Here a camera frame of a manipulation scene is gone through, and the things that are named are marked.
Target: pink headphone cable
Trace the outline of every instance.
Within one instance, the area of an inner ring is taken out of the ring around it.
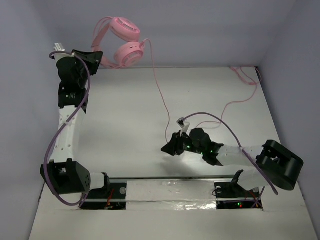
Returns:
[[[260,76],[260,81],[259,81],[259,82],[256,82],[256,81],[253,80],[251,77],[249,77],[249,76],[243,71],[243,67],[242,67],[242,66],[241,66],[241,67],[237,67],[237,68],[232,67],[232,66],[230,67],[230,69],[237,74],[237,76],[239,77],[239,79],[240,79],[242,82],[244,82],[245,84],[251,85],[251,86],[254,85],[254,86],[255,86],[255,89],[254,89],[252,95],[251,95],[248,99],[242,100],[242,101],[231,101],[231,102],[229,102],[227,105],[225,105],[225,107],[224,107],[224,109],[223,109],[223,112],[222,112],[222,114],[221,114],[221,117],[220,117],[221,119],[223,119],[223,116],[224,116],[224,114],[225,114],[225,111],[226,111],[226,109],[227,109],[227,107],[228,107],[229,105],[231,105],[231,104],[245,103],[245,102],[251,100],[251,99],[254,97],[254,95],[256,94],[257,89],[258,89],[258,84],[261,83],[262,77],[261,77],[261,74],[260,74],[259,70],[258,70],[255,66],[250,66],[250,67],[255,68],[256,71],[258,72],[258,74],[259,74],[259,76]],[[238,69],[240,69],[241,72],[242,72],[247,78],[249,78],[252,82],[247,82],[246,79],[239,74]],[[217,127],[214,127],[214,129],[217,129],[217,128],[219,128],[219,127],[221,126],[221,122],[219,122],[219,121],[202,121],[202,122],[200,122],[195,128],[199,127],[201,124],[204,124],[204,123],[216,123],[216,124],[219,124]]]
[[[164,132],[165,141],[166,141],[166,143],[168,143],[167,131],[168,131],[168,127],[169,127],[169,124],[170,124],[170,113],[169,113],[167,104],[166,104],[166,102],[165,102],[164,95],[163,95],[162,92],[161,92],[161,89],[160,89],[160,86],[159,86],[159,83],[158,83],[158,80],[157,80],[155,60],[154,60],[154,53],[153,53],[153,49],[152,49],[151,40],[147,38],[147,39],[145,39],[145,40],[143,41],[143,43],[145,43],[146,41],[148,41],[149,44],[150,44],[152,68],[153,68],[153,75],[154,75],[155,83],[156,83],[156,86],[158,87],[158,90],[159,90],[159,92],[160,92],[160,95],[161,95],[161,98],[162,98],[162,102],[163,102],[163,105],[164,105],[164,107],[165,107],[165,109],[166,109],[166,112],[168,113],[168,123],[167,123],[167,125],[166,125],[166,127],[165,127],[165,132]]]

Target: red wire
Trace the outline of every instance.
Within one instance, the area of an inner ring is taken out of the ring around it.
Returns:
[[[111,190],[110,196],[108,197],[108,200],[106,201],[106,207],[108,207],[110,205],[110,200],[112,198],[112,195],[114,194],[114,189]]]
[[[252,197],[254,198],[254,200],[256,200],[256,196],[255,196],[251,191],[249,191],[249,193],[252,195]]]
[[[247,78],[249,78],[252,82],[247,82],[247,81],[245,80],[245,78],[242,77],[242,76],[239,74],[239,72],[238,72],[238,69],[239,69],[239,68],[240,68],[241,72],[242,72]],[[241,66],[241,67],[238,67],[238,68],[230,67],[230,69],[237,74],[237,76],[239,77],[239,79],[240,79],[241,81],[243,81],[245,84],[248,84],[248,85],[252,85],[252,86],[254,85],[254,86],[255,86],[255,89],[254,89],[252,95],[251,95],[248,99],[242,100],[242,101],[231,101],[231,102],[229,102],[227,105],[225,105],[225,107],[224,107],[224,109],[223,109],[223,112],[222,112],[222,114],[221,114],[221,117],[220,117],[221,119],[223,119],[223,116],[224,116],[224,114],[225,114],[225,111],[226,111],[226,109],[227,109],[227,107],[228,107],[229,105],[231,105],[231,104],[245,103],[245,102],[251,100],[251,99],[254,97],[254,95],[256,94],[257,89],[258,89],[258,84],[261,83],[262,77],[261,77],[261,74],[260,74],[259,70],[258,70],[256,67],[254,67],[254,68],[255,68],[255,69],[257,70],[257,72],[259,73],[259,76],[260,76],[260,81],[259,81],[259,82],[256,82],[256,81],[253,80],[251,77],[249,77],[249,76],[243,71],[242,66]],[[219,122],[219,121],[202,121],[202,122],[200,122],[195,128],[199,127],[201,124],[204,124],[204,123],[216,123],[216,124],[219,124],[217,127],[214,127],[214,129],[219,128],[220,125],[221,125],[221,122]]]
[[[156,76],[156,67],[155,67],[155,60],[154,60],[154,54],[153,54],[153,49],[152,49],[152,44],[151,44],[151,41],[150,39],[145,39],[143,42],[146,42],[148,41],[149,44],[150,44],[150,52],[151,52],[151,60],[152,60],[152,68],[153,68],[153,75],[154,75],[154,79],[155,79],[155,83],[156,83],[156,86],[158,87],[159,89],[159,92],[160,92],[160,95],[161,95],[161,98],[162,98],[162,101],[163,101],[163,104],[164,104],[164,107],[166,109],[166,112],[168,113],[168,124],[166,125],[166,128],[165,128],[165,132],[164,132],[164,136],[165,136],[165,141],[166,143],[168,143],[168,138],[167,138],[167,131],[168,131],[168,127],[169,127],[169,124],[170,124],[170,113],[169,113],[169,110],[168,110],[168,107],[166,105],[166,102],[165,102],[165,99],[164,99],[164,96],[161,92],[161,89],[160,89],[160,86],[159,86],[159,83],[158,83],[158,80],[157,80],[157,76]]]

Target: cable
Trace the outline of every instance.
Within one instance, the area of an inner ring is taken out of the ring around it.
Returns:
[[[155,60],[154,60],[154,54],[153,54],[153,49],[152,49],[151,40],[147,38],[147,39],[145,39],[145,40],[143,41],[143,43],[146,42],[146,41],[148,41],[149,44],[150,44],[152,68],[153,68],[153,75],[154,75],[155,83],[156,83],[156,86],[158,87],[158,90],[159,90],[159,92],[160,92],[160,95],[161,95],[161,98],[162,98],[164,107],[165,107],[165,109],[166,109],[166,112],[168,113],[168,124],[166,125],[165,131],[164,131],[165,141],[166,141],[166,143],[168,143],[167,131],[168,131],[168,127],[169,127],[169,124],[170,124],[170,113],[169,113],[168,107],[167,107],[167,105],[166,105],[164,96],[163,96],[163,94],[162,94],[162,92],[161,92],[161,89],[160,89],[160,86],[159,86],[159,83],[158,83],[158,80],[157,80]]]
[[[112,195],[114,194],[115,189],[111,190],[110,196],[108,197],[107,201],[106,201],[106,205],[105,207],[107,208],[110,205],[110,200],[112,199]]]
[[[264,177],[264,179],[267,181],[267,183],[270,185],[270,187],[272,188],[273,192],[275,195],[279,195],[277,189],[275,188],[275,186],[273,185],[273,183],[271,182],[271,180],[268,178],[268,176],[261,170],[261,168],[256,164],[256,162],[252,159],[252,157],[243,149],[239,138],[236,136],[236,134],[234,133],[234,131],[232,131],[232,129],[219,117],[211,114],[211,113],[207,113],[207,112],[196,112],[193,113],[191,115],[188,115],[186,117],[183,118],[183,121],[187,120],[188,118],[191,118],[195,115],[208,115],[211,116],[217,120],[219,120],[229,131],[230,133],[233,135],[233,137],[235,138],[236,142],[238,143],[238,146],[241,148],[241,151],[243,152],[243,154],[249,159],[249,161],[252,163],[252,165],[258,170],[258,172]]]
[[[231,105],[231,104],[245,103],[245,102],[251,100],[251,99],[254,97],[254,95],[256,94],[257,89],[258,89],[258,84],[261,83],[261,81],[262,81],[262,76],[261,76],[259,70],[258,70],[255,66],[254,66],[253,68],[255,68],[256,71],[259,73],[259,76],[260,76],[260,81],[259,81],[259,82],[256,82],[256,81],[253,80],[251,77],[249,77],[249,76],[243,71],[242,66],[240,67],[241,72],[243,72],[243,74],[244,74],[247,78],[249,78],[252,82],[247,82],[247,81],[238,73],[238,69],[239,69],[239,68],[230,67],[230,69],[237,74],[237,76],[239,77],[240,80],[242,80],[245,84],[254,85],[254,86],[255,86],[255,89],[254,89],[252,95],[251,95],[248,99],[242,100],[242,101],[231,101],[231,102],[229,102],[227,105],[225,105],[225,107],[224,107],[224,109],[223,109],[223,112],[222,112],[222,114],[221,114],[221,117],[220,117],[221,119],[223,119],[223,116],[224,116],[224,114],[225,114],[225,111],[226,111],[226,109],[227,109],[227,107],[228,107],[229,105]],[[204,124],[204,123],[216,123],[216,124],[219,124],[217,127],[214,127],[214,129],[219,128],[220,125],[221,125],[221,122],[219,122],[219,121],[202,121],[202,122],[200,122],[195,128],[199,127],[201,124]]]
[[[55,54],[67,54],[70,55],[72,57],[75,57],[76,59],[78,59],[84,66],[86,73],[88,75],[88,85],[87,85],[87,91],[84,95],[84,98],[82,99],[81,103],[79,104],[79,106],[75,109],[75,111],[70,115],[70,117],[65,121],[65,123],[59,128],[59,130],[56,132],[56,134],[54,135],[54,137],[52,138],[45,156],[44,156],[44,161],[43,161],[43,171],[44,171],[44,177],[46,180],[46,184],[48,185],[49,189],[51,190],[51,192],[53,193],[53,195],[55,195],[55,197],[62,202],[63,204],[67,205],[67,206],[77,206],[78,204],[80,204],[82,206],[83,202],[87,199],[88,197],[88,193],[82,194],[81,198],[79,201],[75,202],[75,203],[70,203],[67,202],[66,200],[64,200],[62,197],[60,197],[60,195],[57,193],[57,191],[55,190],[53,184],[50,181],[50,177],[49,177],[49,173],[48,173],[48,161],[49,161],[49,154],[50,151],[52,149],[52,147],[54,146],[58,136],[60,135],[60,133],[65,129],[65,127],[67,126],[67,124],[72,120],[72,118],[77,114],[77,112],[79,112],[79,110],[81,109],[81,107],[84,105],[84,103],[86,102],[88,96],[89,96],[89,91],[90,91],[90,87],[91,87],[91,78],[90,78],[90,72],[89,69],[86,65],[86,63],[77,55],[72,54],[71,52],[67,52],[67,51],[53,51],[50,53],[49,58],[54,59],[54,55]]]
[[[255,196],[251,191],[249,191],[249,193],[251,194],[251,196],[253,197],[253,199],[256,200],[256,196]]]
[[[262,196],[262,194],[264,193],[264,191],[265,191],[265,186],[262,188],[262,190],[261,190],[261,193],[260,193],[260,195],[259,195],[259,197],[256,199],[256,201],[254,202],[254,204],[252,205],[252,209],[255,207],[255,205],[256,204],[258,204],[258,202],[260,201],[260,199],[261,199],[261,196]]]

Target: gray wall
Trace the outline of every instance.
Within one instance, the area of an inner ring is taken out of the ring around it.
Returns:
[[[320,234],[320,1],[298,0],[260,68],[283,144],[304,160],[299,179]]]
[[[89,51],[98,20],[120,16],[151,39],[157,66],[212,67],[260,63],[296,0],[44,1],[68,49]],[[101,46],[113,60],[123,44],[108,32]],[[151,65],[149,46],[139,65]]]
[[[0,0],[0,239],[27,239],[43,181],[40,165],[57,128],[54,28],[33,5]]]

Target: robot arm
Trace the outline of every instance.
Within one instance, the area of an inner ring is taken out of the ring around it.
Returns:
[[[161,151],[171,156],[181,155],[184,151],[201,154],[202,159],[212,166],[238,165],[253,167],[243,150],[248,153],[271,182],[284,190],[292,191],[300,175],[304,162],[297,155],[274,140],[264,145],[234,147],[210,140],[202,128],[195,128],[187,135],[189,124],[179,122],[181,131],[174,133],[170,142]],[[258,170],[240,170],[228,188],[250,191],[269,185]]]
[[[56,44],[56,50],[63,51]],[[73,50],[72,54],[80,57],[89,69],[90,75],[97,73],[103,52],[80,52]],[[76,161],[81,124],[87,112],[88,98],[81,109],[67,122],[69,117],[80,106],[86,97],[88,74],[76,57],[65,53],[54,55],[58,75],[61,79],[58,90],[59,129],[66,123],[66,127],[59,134],[53,147],[53,152],[47,164],[49,180],[54,190],[59,194],[87,193],[93,189],[100,189],[105,195],[109,192],[109,177],[106,173],[92,173]],[[40,173],[47,182],[44,165]]]

